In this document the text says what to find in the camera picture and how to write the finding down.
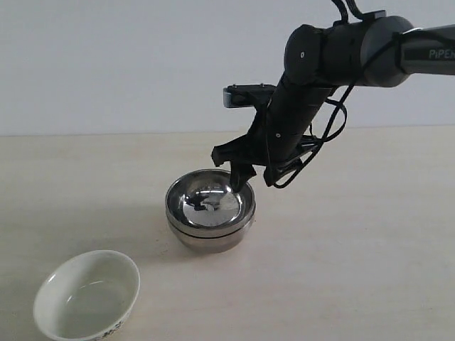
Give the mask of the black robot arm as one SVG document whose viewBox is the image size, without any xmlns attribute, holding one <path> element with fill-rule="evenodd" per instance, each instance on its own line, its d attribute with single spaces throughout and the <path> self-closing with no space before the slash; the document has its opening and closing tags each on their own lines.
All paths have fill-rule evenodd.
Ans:
<svg viewBox="0 0 455 341">
<path fill-rule="evenodd" d="M 301 25 L 284 50 L 284 71 L 276 85 L 230 85 L 227 108 L 253 107 L 247 133 L 215 146 L 216 166 L 230 164 L 230 186 L 241 190 L 264 168 L 269 187 L 285 188 L 321 150 L 337 137 L 326 128 L 312 132 L 312 121 L 324 104 L 345 112 L 340 87 L 392 88 L 410 75 L 454 74 L 454 27 L 416 28 L 401 16 L 372 16 L 330 28 Z"/>
</svg>

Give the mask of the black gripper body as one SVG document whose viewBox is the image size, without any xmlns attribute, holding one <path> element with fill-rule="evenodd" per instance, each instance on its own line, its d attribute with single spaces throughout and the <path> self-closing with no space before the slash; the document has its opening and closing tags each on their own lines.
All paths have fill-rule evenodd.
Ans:
<svg viewBox="0 0 455 341">
<path fill-rule="evenodd" d="M 322 83 L 296 85 L 281 77 L 269 102 L 254 107 L 256 114 L 247 133 L 213 148 L 213 163 L 266 166 L 286 162 L 335 89 Z"/>
</svg>

